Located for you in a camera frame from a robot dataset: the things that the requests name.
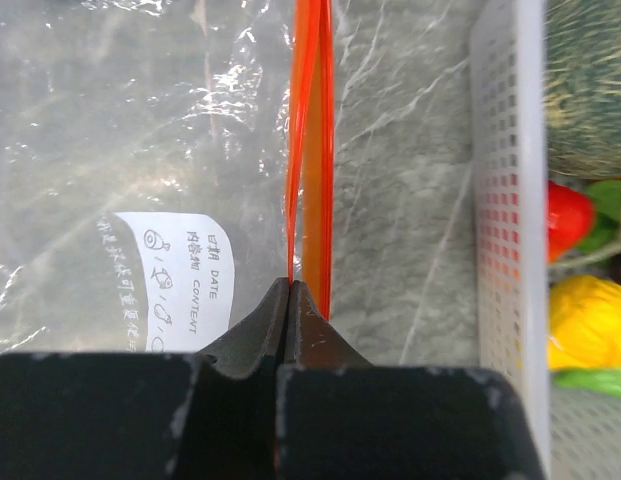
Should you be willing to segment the clear zip bag orange zipper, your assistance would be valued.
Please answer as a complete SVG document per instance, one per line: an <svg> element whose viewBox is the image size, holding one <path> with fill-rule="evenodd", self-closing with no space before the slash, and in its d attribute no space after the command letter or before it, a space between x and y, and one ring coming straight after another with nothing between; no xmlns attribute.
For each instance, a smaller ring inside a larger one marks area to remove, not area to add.
<svg viewBox="0 0 621 480"><path fill-rule="evenodd" d="M0 355L196 352L293 265L328 1L0 1Z"/></svg>

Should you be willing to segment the red yellow apple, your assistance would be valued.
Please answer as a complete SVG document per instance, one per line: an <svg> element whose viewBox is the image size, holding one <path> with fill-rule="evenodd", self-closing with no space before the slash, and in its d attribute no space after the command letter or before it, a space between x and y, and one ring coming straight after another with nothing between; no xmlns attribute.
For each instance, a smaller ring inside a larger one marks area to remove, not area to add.
<svg viewBox="0 0 621 480"><path fill-rule="evenodd" d="M596 221L593 202L586 195L550 181L547 191L548 263L558 261L578 246Z"/></svg>

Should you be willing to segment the green netted melon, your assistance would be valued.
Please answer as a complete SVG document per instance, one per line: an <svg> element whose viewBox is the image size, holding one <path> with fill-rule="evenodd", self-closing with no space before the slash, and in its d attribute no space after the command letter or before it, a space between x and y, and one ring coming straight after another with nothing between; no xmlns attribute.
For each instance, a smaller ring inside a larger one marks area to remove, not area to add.
<svg viewBox="0 0 621 480"><path fill-rule="evenodd" d="M621 1L548 1L545 34L549 168L621 177Z"/></svg>

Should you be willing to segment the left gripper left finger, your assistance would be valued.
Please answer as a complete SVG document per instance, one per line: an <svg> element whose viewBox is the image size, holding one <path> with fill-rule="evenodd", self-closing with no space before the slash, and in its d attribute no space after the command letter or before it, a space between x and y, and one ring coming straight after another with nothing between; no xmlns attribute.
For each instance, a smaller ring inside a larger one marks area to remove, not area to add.
<svg viewBox="0 0 621 480"><path fill-rule="evenodd" d="M289 286L196 353L0 356L0 479L271 479Z"/></svg>

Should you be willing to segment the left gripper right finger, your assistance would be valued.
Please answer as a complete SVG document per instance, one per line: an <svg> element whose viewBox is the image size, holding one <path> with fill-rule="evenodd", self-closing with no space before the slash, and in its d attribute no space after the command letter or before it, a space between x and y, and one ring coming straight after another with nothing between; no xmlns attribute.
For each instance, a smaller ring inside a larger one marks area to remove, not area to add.
<svg viewBox="0 0 621 480"><path fill-rule="evenodd" d="M541 479L522 402L498 372L375 366L291 286L277 372L281 479Z"/></svg>

